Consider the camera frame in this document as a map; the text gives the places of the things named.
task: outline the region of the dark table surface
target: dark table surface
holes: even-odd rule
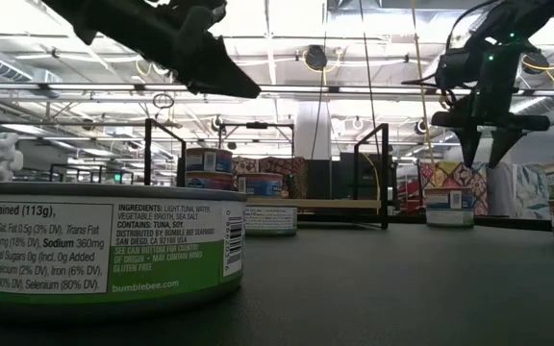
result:
[[[245,255],[242,289],[218,303],[125,324],[0,325],[0,345],[554,345],[550,233],[305,230],[247,238]]]

